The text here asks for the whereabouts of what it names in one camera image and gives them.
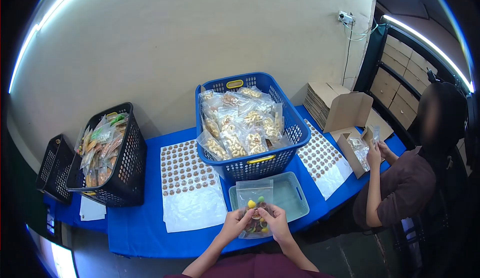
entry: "blue tablecloth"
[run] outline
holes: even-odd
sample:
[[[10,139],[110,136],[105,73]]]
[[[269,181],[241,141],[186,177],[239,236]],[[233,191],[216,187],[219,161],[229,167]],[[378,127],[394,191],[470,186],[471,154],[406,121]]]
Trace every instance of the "blue tablecloth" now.
[[[80,200],[82,196],[73,193],[70,205],[65,205],[45,195],[43,196],[43,202],[50,206],[50,214],[54,216],[55,220],[69,224],[73,227],[81,227],[84,229],[95,230],[102,233],[107,233],[107,219],[108,208],[105,215],[105,219],[96,221],[81,221],[80,220]]]
[[[296,107],[303,118],[308,119],[321,131],[305,107]],[[337,149],[329,133],[324,136]],[[221,225],[200,230],[167,233],[163,222],[163,203],[160,179],[160,148],[196,138],[195,128],[174,132],[168,135],[147,140],[147,161],[145,170],[145,203],[138,207],[109,208],[108,209],[108,244],[110,251],[135,257],[197,257],[205,251],[213,238],[220,232]],[[400,155],[405,146],[397,136],[388,139],[386,143],[390,149]],[[383,162],[381,171],[389,165]],[[290,230],[295,232],[328,214],[328,211],[343,203],[356,194],[368,181],[367,173],[357,179],[352,173],[343,185],[326,202],[300,158],[296,156],[285,170],[294,172],[300,182],[310,213],[296,221],[289,223]],[[231,211],[228,189],[231,187],[222,180],[222,188],[226,205]],[[225,247],[223,252],[234,251],[254,246],[272,240],[264,239],[235,239]]]

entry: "maroon shirt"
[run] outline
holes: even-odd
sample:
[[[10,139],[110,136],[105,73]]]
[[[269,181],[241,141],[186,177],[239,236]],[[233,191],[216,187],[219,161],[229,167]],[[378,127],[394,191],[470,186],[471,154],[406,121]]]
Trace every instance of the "maroon shirt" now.
[[[164,278],[187,278],[187,275],[165,275]],[[215,263],[201,277],[205,278],[333,278],[318,272],[299,269],[283,254],[245,254]]]
[[[381,202],[377,214],[383,227],[418,214],[435,191],[434,170],[427,160],[418,155],[420,148],[405,151],[380,174]],[[360,190],[353,204],[353,218],[365,230],[370,229],[367,225],[368,187],[369,182]]]

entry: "light green plastic tray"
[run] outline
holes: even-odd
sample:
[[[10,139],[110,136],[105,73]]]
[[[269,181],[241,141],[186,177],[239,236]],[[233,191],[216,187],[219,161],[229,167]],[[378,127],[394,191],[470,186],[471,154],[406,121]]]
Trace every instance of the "light green plastic tray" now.
[[[308,215],[310,207],[297,176],[293,172],[281,173],[259,180],[264,179],[273,179],[273,204],[285,210],[287,222]],[[237,187],[235,185],[230,187],[228,194],[232,210],[238,209]]]

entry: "white paper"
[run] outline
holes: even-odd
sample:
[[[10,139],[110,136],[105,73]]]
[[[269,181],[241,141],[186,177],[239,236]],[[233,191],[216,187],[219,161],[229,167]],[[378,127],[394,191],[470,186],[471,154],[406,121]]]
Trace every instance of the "white paper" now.
[[[203,229],[225,221],[227,207],[219,174],[199,159],[196,148],[195,140],[161,148],[163,221],[167,233]]]
[[[345,157],[308,120],[304,121],[311,130],[311,139],[297,154],[321,195],[327,200],[353,170]]]
[[[80,220],[94,221],[103,220],[107,213],[105,205],[97,203],[85,196],[81,196],[80,201]]]

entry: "person's left hand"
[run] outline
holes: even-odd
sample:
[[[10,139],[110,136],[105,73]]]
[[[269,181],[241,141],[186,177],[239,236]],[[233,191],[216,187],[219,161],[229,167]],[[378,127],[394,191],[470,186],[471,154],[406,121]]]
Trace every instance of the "person's left hand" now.
[[[374,144],[373,139],[370,140],[369,147],[370,149],[367,153],[367,161],[368,165],[370,166],[370,170],[380,169],[380,163],[382,161],[380,149],[378,148],[377,144]]]
[[[225,245],[230,243],[233,239],[240,235],[242,230],[245,229],[248,222],[252,219],[253,214],[253,208],[249,209],[243,217],[242,209],[228,212],[225,217],[225,223],[223,224],[222,230],[218,234],[218,237],[225,242]]]

